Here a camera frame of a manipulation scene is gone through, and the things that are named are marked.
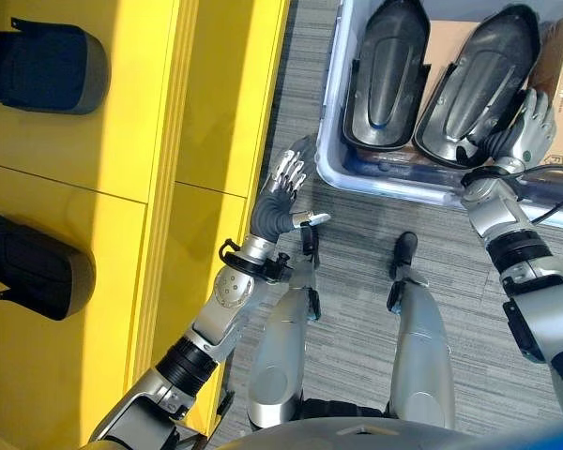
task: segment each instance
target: black cable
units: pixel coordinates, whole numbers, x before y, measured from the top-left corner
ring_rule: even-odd
[[[529,173],[551,172],[551,171],[563,172],[563,164],[546,164],[546,165],[543,165],[543,166],[536,166],[536,167],[532,167],[531,169],[527,169],[523,172],[501,174],[501,175],[496,176],[496,178],[499,178],[499,179],[519,178],[520,176],[527,175]],[[554,213],[556,213],[557,211],[559,211],[562,208],[563,208],[563,200],[561,202],[557,203],[548,212],[544,213],[543,215],[541,215],[539,217],[536,217],[534,220],[532,220],[532,223],[534,225],[538,225],[539,223],[542,223],[544,220],[546,220],[547,218],[549,218],[550,216],[552,216]]]

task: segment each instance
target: yellow wall panel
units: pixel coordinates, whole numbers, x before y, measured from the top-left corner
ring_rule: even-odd
[[[83,116],[0,104],[0,165],[147,202],[174,0],[0,0],[10,17],[72,23],[94,35],[111,64],[105,103]]]
[[[199,0],[175,0],[170,30],[171,59],[166,94],[161,103],[164,117],[162,133],[157,138],[159,153],[153,160],[149,202],[146,209],[145,239],[139,270],[139,306],[134,317],[134,333],[130,337],[129,372],[127,386],[142,376],[152,360],[152,339],[159,304],[160,274],[164,260],[165,243],[169,230],[169,216],[175,187],[175,169],[183,111],[186,101],[188,72],[194,37],[194,25]]]
[[[226,238],[237,241],[244,199],[175,183],[173,210],[160,287],[153,360],[157,362],[190,326],[223,267],[217,255]],[[186,423],[210,435],[221,369],[201,389]]]
[[[123,393],[145,205],[0,168],[0,214],[95,260],[89,304],[62,322],[0,301],[0,437],[76,448]]]
[[[201,0],[176,180],[247,197],[265,144],[288,2]]]

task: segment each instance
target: floor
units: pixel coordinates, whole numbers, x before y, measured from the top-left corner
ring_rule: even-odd
[[[336,7],[337,0],[291,6],[264,171],[272,156],[317,130]],[[463,212],[339,191],[316,176],[298,197],[296,210],[302,208],[332,215],[320,227],[323,316],[308,330],[305,398],[385,407],[399,324],[386,310],[387,266],[394,240],[411,230],[419,237],[414,266],[429,279],[449,335],[456,428],[489,434],[561,416],[546,366],[527,362],[514,343],[498,275]],[[563,258],[563,231],[540,227],[540,234]],[[297,233],[288,234],[279,247],[296,254],[298,241]],[[271,304],[284,291],[271,289],[236,347],[228,384],[236,399],[209,448],[250,432],[252,355]]]

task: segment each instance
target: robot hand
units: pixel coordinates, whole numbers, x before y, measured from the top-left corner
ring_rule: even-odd
[[[282,233],[329,220],[329,214],[313,211],[290,213],[298,191],[313,170],[314,151],[315,136],[310,135],[281,154],[252,210],[251,234],[275,244]]]
[[[542,162],[555,134],[555,114],[548,96],[530,88],[512,125],[488,136],[481,147],[508,172],[523,172]]]

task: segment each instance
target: clear plastic bin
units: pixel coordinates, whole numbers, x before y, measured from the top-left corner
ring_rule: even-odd
[[[461,208],[459,199],[463,188],[460,180],[466,171],[439,166],[423,157],[401,160],[401,153],[382,154],[375,163],[363,162],[356,156],[355,150],[343,141],[342,118],[351,63],[357,55],[367,21],[383,1],[343,0],[338,7],[317,138],[317,171],[336,188]],[[423,6],[430,20],[479,22],[509,3],[512,2],[424,0]],[[544,25],[563,18],[563,0],[518,3],[533,7]],[[532,218],[539,216],[562,200],[563,176],[548,176],[528,182],[524,196],[527,198],[522,201],[524,210]],[[563,228],[563,210],[544,223]]]

